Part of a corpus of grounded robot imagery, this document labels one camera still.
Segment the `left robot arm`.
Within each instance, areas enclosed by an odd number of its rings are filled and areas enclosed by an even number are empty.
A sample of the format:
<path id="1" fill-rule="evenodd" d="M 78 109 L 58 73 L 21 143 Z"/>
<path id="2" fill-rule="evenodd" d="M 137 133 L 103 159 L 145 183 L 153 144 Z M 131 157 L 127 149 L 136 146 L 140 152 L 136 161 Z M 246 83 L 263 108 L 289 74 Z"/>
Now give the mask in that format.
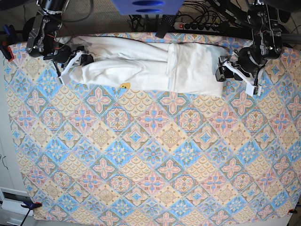
<path id="1" fill-rule="evenodd" d="M 219 57 L 215 76 L 218 82 L 234 78 L 246 83 L 245 93 L 261 95 L 259 80 L 269 60 L 277 59 L 283 51 L 282 34 L 277 21 L 277 10 L 261 0 L 254 0 L 247 12 L 247 23 L 252 28 L 253 43 L 240 51 L 234 50 L 237 61 L 231 56 Z"/>

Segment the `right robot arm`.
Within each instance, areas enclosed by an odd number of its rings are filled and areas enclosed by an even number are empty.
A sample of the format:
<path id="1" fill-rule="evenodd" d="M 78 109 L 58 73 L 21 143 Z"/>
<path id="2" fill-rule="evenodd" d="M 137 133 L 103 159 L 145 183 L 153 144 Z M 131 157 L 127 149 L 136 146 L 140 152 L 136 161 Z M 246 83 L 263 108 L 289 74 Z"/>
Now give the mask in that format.
<path id="1" fill-rule="evenodd" d="M 43 57 L 44 60 L 53 62 L 57 81 L 63 85 L 71 81 L 70 71 L 75 66 L 84 66 L 94 61 L 92 55 L 84 46 L 70 47 L 56 39 L 57 31 L 67 22 L 81 22 L 90 17 L 94 9 L 94 2 L 90 2 L 90 10 L 87 16 L 76 20 L 63 20 L 69 2 L 67 0 L 38 0 L 38 10 L 29 27 L 23 31 L 27 34 L 26 52 L 32 57 Z"/>

